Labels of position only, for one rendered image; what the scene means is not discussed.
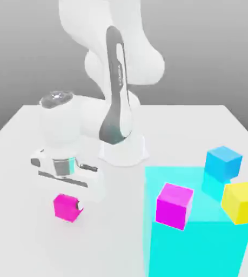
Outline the small yellow cube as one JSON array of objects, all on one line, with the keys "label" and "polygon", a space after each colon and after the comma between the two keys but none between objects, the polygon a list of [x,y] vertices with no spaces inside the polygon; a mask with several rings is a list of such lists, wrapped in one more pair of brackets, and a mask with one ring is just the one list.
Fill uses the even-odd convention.
[{"label": "small yellow cube", "polygon": [[248,223],[248,182],[226,184],[221,207],[235,225]]}]

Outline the small pink cube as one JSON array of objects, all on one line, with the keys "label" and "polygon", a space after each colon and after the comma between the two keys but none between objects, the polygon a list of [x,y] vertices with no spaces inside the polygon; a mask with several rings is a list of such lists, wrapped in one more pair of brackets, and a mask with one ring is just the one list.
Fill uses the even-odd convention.
[{"label": "small pink cube", "polygon": [[76,208],[77,201],[79,199],[76,197],[58,194],[53,200],[55,216],[68,222],[74,222],[83,211]]}]

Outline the large cyan box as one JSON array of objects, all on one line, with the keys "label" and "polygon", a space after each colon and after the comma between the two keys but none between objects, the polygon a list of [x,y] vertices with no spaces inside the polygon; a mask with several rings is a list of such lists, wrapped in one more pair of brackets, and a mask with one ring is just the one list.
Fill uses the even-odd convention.
[{"label": "large cyan box", "polygon": [[[194,190],[184,230],[155,221],[165,183]],[[203,167],[145,168],[143,253],[146,277],[238,277],[248,243],[248,223],[235,225],[206,189]]]}]

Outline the small magenta cube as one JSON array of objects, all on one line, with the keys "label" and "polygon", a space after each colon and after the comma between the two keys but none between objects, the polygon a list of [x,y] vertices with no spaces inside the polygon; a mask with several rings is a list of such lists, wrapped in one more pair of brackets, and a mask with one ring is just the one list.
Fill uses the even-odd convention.
[{"label": "small magenta cube", "polygon": [[157,197],[156,222],[184,230],[191,214],[193,196],[193,189],[166,183]]}]

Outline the small blue cube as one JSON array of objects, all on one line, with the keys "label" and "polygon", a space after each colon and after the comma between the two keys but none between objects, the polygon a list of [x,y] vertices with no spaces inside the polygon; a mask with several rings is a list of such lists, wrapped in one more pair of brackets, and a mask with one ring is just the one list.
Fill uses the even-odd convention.
[{"label": "small blue cube", "polygon": [[242,159],[228,147],[217,147],[207,152],[204,170],[219,182],[228,181],[239,175]]}]

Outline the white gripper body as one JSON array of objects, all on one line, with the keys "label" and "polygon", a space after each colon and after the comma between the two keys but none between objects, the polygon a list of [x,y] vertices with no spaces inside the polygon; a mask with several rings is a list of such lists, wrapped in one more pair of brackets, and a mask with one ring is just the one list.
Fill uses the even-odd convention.
[{"label": "white gripper body", "polygon": [[51,184],[58,192],[81,199],[84,202],[101,202],[105,198],[103,173],[99,170],[77,170],[69,176],[58,177],[41,170],[38,175],[52,180]]}]

